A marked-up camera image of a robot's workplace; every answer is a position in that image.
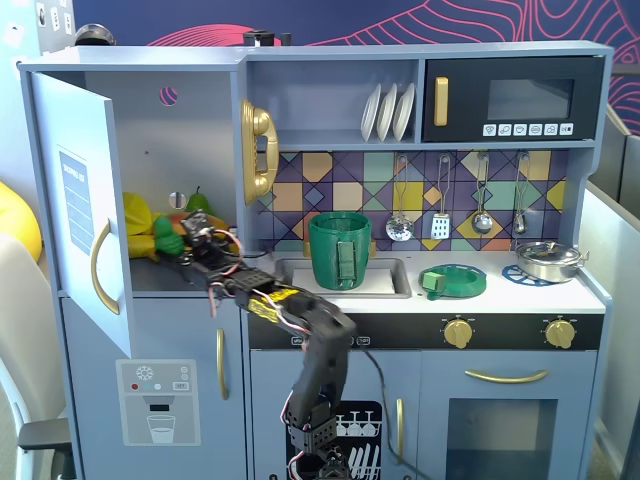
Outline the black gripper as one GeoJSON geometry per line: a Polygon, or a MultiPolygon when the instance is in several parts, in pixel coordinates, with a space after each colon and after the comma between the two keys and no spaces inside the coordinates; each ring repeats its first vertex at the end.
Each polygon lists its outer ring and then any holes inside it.
{"type": "Polygon", "coordinates": [[[231,232],[210,232],[212,224],[203,209],[191,212],[180,224],[190,248],[177,255],[174,263],[179,273],[187,273],[192,286],[207,289],[213,283],[224,284],[246,267],[238,238],[231,232]]]}

